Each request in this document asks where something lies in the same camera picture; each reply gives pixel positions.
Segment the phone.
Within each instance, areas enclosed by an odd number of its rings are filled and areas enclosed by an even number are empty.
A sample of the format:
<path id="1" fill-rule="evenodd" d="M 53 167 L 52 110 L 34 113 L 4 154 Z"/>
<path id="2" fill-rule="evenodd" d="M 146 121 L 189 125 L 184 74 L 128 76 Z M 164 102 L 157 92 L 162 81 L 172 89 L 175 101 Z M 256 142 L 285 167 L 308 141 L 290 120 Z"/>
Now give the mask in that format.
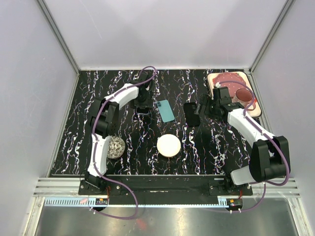
<path id="1" fill-rule="evenodd" d="M 186 124 L 188 127 L 198 127 L 200 125 L 200 117 L 195 114 L 197 105 L 195 102 L 185 103 L 183 105 Z"/>

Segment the teal smartphone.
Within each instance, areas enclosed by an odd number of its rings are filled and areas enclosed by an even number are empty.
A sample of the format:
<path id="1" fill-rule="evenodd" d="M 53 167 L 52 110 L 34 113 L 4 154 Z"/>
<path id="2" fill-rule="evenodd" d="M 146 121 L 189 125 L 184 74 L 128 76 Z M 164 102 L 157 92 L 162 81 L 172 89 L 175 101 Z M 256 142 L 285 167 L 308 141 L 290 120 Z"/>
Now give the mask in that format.
<path id="1" fill-rule="evenodd" d="M 162 100 L 156 102 L 159 114 L 164 123 L 171 122 L 175 120 L 173 110 L 169 104 L 168 100 Z"/>

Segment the blue smartphone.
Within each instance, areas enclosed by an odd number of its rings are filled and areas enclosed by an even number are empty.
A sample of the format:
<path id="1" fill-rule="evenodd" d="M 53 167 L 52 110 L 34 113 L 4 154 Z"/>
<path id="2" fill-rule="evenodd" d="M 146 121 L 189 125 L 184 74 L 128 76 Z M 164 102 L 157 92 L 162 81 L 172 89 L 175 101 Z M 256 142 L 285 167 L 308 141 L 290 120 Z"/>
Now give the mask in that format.
<path id="1" fill-rule="evenodd" d="M 150 113 L 150 108 L 136 108 L 136 113 L 140 115 L 147 116 Z"/>

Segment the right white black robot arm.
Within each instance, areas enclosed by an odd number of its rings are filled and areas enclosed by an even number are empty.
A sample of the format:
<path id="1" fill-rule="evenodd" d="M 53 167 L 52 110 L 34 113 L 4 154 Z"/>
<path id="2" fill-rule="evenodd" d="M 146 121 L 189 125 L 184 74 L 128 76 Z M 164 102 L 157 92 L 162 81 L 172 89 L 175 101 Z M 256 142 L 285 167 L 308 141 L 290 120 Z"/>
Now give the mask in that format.
<path id="1" fill-rule="evenodd" d="M 252 147 L 250 162 L 236 169 L 223 183 L 224 191 L 234 195 L 241 185 L 265 182 L 283 186 L 289 180 L 290 158 L 288 140 L 275 136 L 259 125 L 240 102 L 233 102 L 227 87 L 214 88 L 212 94 L 200 97 L 195 114 L 227 122 Z"/>

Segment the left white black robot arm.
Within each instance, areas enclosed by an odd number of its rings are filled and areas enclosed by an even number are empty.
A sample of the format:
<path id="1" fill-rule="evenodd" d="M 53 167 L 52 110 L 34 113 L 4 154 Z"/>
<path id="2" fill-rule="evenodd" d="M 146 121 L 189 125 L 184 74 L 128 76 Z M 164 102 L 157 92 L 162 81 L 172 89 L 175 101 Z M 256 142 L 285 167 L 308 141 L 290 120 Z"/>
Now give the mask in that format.
<path id="1" fill-rule="evenodd" d="M 126 104 L 142 115 L 153 109 L 154 75 L 141 71 L 135 80 L 125 83 L 117 92 L 97 98 L 91 106 L 89 124 L 92 129 L 92 152 L 84 181 L 93 193 L 100 195 L 106 190 L 102 178 L 107 171 L 107 154 L 110 141 L 119 129 L 119 111 Z"/>

